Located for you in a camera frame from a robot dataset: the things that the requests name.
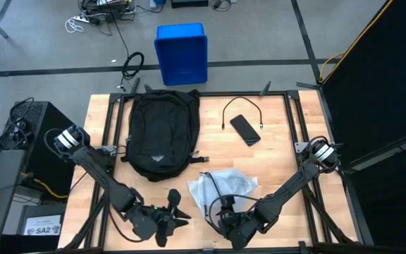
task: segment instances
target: wooden table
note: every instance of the wooden table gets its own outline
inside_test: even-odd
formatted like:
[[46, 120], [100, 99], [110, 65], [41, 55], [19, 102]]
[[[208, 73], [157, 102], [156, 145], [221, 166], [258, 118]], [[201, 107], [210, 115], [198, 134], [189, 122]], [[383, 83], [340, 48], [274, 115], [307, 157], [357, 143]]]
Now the wooden table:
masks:
[[[136, 188], [144, 197], [146, 205], [167, 205], [168, 190], [176, 188], [182, 195], [179, 208], [192, 216], [192, 219], [189, 225], [176, 229], [174, 235], [168, 237], [165, 248], [158, 247], [154, 237], [142, 243], [125, 241], [118, 235], [109, 220], [105, 250], [231, 248], [230, 242], [218, 235], [205, 222], [190, 195], [187, 182], [198, 179], [199, 173], [202, 171], [236, 168], [250, 178], [258, 177], [259, 186], [252, 196], [262, 198], [268, 193], [275, 192], [296, 172], [297, 165], [283, 96], [249, 97], [262, 110], [264, 123], [262, 130], [259, 129], [257, 108], [243, 99], [235, 100], [226, 110], [226, 128], [223, 131], [221, 130], [222, 109], [232, 98], [200, 98], [201, 128], [196, 150], [199, 150], [199, 156], [210, 156], [210, 162], [190, 164], [179, 177], [152, 183], [135, 172], [129, 163], [122, 163], [119, 158], [117, 159], [114, 177], [127, 186]], [[300, 91], [300, 99], [309, 137], [312, 138], [317, 135], [328, 137], [318, 94], [315, 91]], [[84, 128], [90, 134], [91, 145], [93, 146], [101, 145], [108, 101], [109, 95], [92, 95], [90, 98]], [[131, 102], [130, 100], [125, 103], [119, 145], [125, 145], [125, 139], [128, 136], [128, 115]], [[299, 140], [302, 140], [297, 111], [293, 103], [292, 107], [297, 134]], [[118, 105], [115, 105], [109, 140], [113, 140], [117, 109]], [[230, 119], [241, 113], [262, 138], [261, 141], [251, 147], [246, 146], [228, 123]], [[76, 167], [72, 185], [83, 174], [84, 170]], [[327, 212], [348, 237], [356, 240], [352, 217], [339, 175], [336, 173], [322, 174], [319, 181]], [[89, 214], [93, 186], [93, 179], [87, 175], [73, 189], [68, 200], [59, 247], [69, 243], [86, 220]], [[123, 223], [117, 216], [115, 219], [127, 236], [137, 238], [132, 233], [131, 223]], [[315, 216], [315, 220], [321, 241], [323, 234], [320, 219]], [[95, 224], [95, 228], [98, 230], [94, 231], [93, 246], [97, 242], [99, 223], [100, 219]], [[297, 246], [298, 241], [305, 241], [307, 245], [311, 245], [301, 192], [285, 204], [278, 222], [271, 230], [267, 234], [257, 233], [250, 241], [248, 248]]]

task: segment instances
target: white sticker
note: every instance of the white sticker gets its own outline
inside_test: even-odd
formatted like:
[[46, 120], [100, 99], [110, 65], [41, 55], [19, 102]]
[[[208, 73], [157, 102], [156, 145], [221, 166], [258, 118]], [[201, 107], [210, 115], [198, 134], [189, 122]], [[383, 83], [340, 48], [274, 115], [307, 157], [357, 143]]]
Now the white sticker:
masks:
[[61, 216], [43, 216], [26, 219], [25, 236], [58, 236], [61, 233]]
[[319, 157], [321, 156], [325, 151], [327, 151], [328, 146], [324, 145], [319, 151], [316, 152], [316, 154], [314, 156]]
[[320, 162], [324, 161], [328, 156], [330, 156], [333, 153], [334, 149], [330, 147], [322, 156], [318, 158]]

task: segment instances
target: black phone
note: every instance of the black phone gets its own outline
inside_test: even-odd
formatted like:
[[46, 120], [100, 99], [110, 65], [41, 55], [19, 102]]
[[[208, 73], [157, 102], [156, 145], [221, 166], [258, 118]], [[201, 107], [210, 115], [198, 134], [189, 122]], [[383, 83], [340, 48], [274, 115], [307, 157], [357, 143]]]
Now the black phone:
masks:
[[231, 119], [230, 123], [248, 146], [252, 146], [261, 140], [261, 137], [254, 131], [253, 127], [247, 122], [247, 119], [245, 119], [243, 115]]

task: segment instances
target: black backpack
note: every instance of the black backpack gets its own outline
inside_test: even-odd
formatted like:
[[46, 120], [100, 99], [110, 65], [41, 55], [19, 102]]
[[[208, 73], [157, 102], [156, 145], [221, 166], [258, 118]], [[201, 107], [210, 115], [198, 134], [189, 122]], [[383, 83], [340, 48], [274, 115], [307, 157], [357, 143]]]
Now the black backpack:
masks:
[[151, 90], [134, 98], [130, 112], [126, 156], [150, 181], [178, 176], [192, 158], [200, 130], [199, 92]]

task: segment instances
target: black backdrop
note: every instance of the black backdrop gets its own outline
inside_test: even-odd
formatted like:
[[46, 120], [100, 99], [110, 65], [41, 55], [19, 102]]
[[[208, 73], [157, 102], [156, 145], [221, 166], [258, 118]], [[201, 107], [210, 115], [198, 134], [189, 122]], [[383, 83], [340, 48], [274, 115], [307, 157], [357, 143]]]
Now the black backdrop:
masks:
[[406, 136], [406, 1], [390, 4], [321, 91], [344, 165]]
[[374, 244], [406, 247], [406, 151], [352, 175]]
[[[321, 96], [333, 138], [345, 144], [344, 169], [406, 143], [406, 1], [392, 1], [372, 23]], [[406, 247], [406, 151], [350, 179], [373, 242]]]

